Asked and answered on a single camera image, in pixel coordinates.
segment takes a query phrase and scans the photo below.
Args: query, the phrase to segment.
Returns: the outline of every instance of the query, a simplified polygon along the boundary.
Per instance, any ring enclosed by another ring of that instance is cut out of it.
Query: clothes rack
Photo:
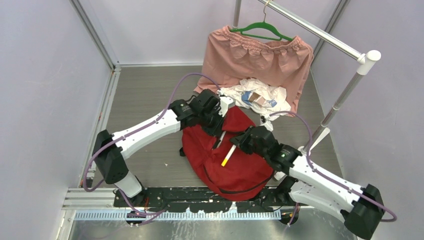
[[[347,54],[351,58],[355,59],[360,66],[356,70],[355,75],[352,77],[352,79],[347,84],[346,88],[343,90],[343,92],[340,94],[338,99],[333,104],[331,110],[327,113],[327,115],[324,117],[324,119],[321,121],[320,126],[315,130],[312,136],[312,145],[318,144],[328,133],[329,131],[325,131],[327,129],[330,121],[333,119],[333,117],[336,115],[342,104],[346,101],[346,99],[349,97],[350,93],[354,90],[356,85],[361,81],[361,79],[367,75],[367,73],[370,71],[370,69],[374,66],[374,64],[380,60],[381,53],[377,50],[371,50],[367,53],[360,53],[359,51],[353,49],[346,43],[340,41],[339,39],[335,38],[328,32],[325,32],[324,30],[320,29],[319,27],[313,25],[312,23],[306,21],[305,19],[297,16],[293,12],[287,10],[286,8],[280,6],[279,4],[268,1],[268,0],[258,0],[262,4],[266,4],[267,6],[277,13],[283,15],[284,17],[288,18],[289,20],[293,21],[294,23],[298,24],[302,28],[308,30],[312,34],[316,35],[317,37],[323,39],[327,43],[331,44],[332,46],[336,47],[343,53]],[[234,21],[233,21],[233,27],[237,27],[239,24],[239,16],[240,16],[240,9],[241,9],[242,0],[236,0],[235,2],[235,10],[234,10]]]

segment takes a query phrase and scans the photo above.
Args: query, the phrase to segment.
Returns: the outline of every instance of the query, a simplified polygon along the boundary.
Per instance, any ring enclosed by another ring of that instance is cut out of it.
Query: pink shorts
[[[313,57],[312,47],[298,36],[290,42],[262,43],[230,32],[230,27],[225,26],[210,33],[201,72],[224,88],[249,78],[283,87],[287,91],[286,101],[296,112]],[[213,83],[201,77],[195,91],[203,89],[217,90]]]

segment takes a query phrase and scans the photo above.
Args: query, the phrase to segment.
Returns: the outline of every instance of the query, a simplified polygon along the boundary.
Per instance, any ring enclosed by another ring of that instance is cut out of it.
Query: red backpack
[[[222,126],[226,134],[218,148],[218,138],[208,135],[200,125],[182,131],[182,147],[197,176],[216,194],[230,201],[255,197],[273,176],[273,169],[257,154],[236,148],[225,166],[221,166],[233,145],[230,138],[255,124],[238,107],[230,108]]]

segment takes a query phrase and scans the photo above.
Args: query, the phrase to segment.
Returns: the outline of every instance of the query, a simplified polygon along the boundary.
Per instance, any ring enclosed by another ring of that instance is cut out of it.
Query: crumpled white fabric
[[[279,116],[286,115],[286,113],[278,113],[273,116],[270,116],[270,114],[279,111],[290,111],[292,108],[286,101],[287,93],[285,88],[270,86],[256,78],[243,79],[239,85],[232,87],[221,87],[220,92],[233,98],[235,105],[252,109],[270,121],[274,121]],[[252,101],[254,93],[257,94],[255,95],[256,97],[258,95],[259,97]]]

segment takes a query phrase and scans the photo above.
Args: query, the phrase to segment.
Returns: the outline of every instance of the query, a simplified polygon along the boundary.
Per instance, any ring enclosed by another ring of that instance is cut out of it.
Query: clothes hanger
[[[233,29],[230,29],[229,31],[232,32],[232,33],[240,32],[241,35],[259,38],[259,39],[267,39],[267,40],[274,40],[274,41],[281,41],[281,39],[285,39],[287,41],[293,41],[293,38],[290,38],[288,36],[284,36],[283,34],[279,33],[278,30],[273,25],[265,22],[265,18],[267,17],[267,13],[265,12],[265,8],[267,7],[267,5],[270,1],[271,0],[268,0],[265,3],[265,7],[263,8],[263,14],[265,16],[263,17],[262,22],[255,22],[255,23],[252,23],[245,28],[233,28]],[[279,38],[268,37],[268,36],[259,36],[259,35],[244,33],[246,31],[249,31],[249,30],[252,30],[252,29],[265,29],[265,30],[270,31],[271,33],[273,33],[275,36],[277,36]]]

